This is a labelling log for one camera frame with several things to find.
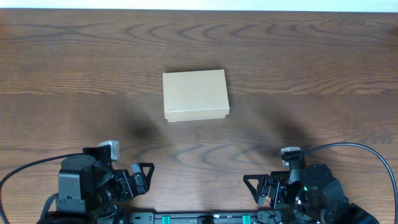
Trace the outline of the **cardboard box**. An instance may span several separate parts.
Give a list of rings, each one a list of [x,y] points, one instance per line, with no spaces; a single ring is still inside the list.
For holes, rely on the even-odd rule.
[[[229,114],[223,69],[163,73],[162,78],[168,122],[223,119]]]

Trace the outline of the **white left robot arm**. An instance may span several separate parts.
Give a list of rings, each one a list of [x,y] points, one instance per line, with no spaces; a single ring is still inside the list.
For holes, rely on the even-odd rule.
[[[150,189],[153,163],[114,169],[119,159],[115,142],[85,147],[83,153],[68,156],[58,173],[58,193],[51,196],[39,223],[131,223],[131,215],[119,208]]]

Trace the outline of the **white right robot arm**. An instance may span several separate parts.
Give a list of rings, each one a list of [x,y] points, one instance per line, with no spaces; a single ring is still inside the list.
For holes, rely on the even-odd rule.
[[[350,203],[342,185],[324,164],[306,165],[301,150],[281,150],[288,171],[245,175],[243,182],[258,205],[270,198],[283,223],[377,223],[367,211]]]

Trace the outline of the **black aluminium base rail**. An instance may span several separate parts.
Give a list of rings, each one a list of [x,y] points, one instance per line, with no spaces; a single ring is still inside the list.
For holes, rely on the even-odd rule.
[[[278,210],[245,212],[131,212],[123,215],[120,224],[294,224],[294,216]]]

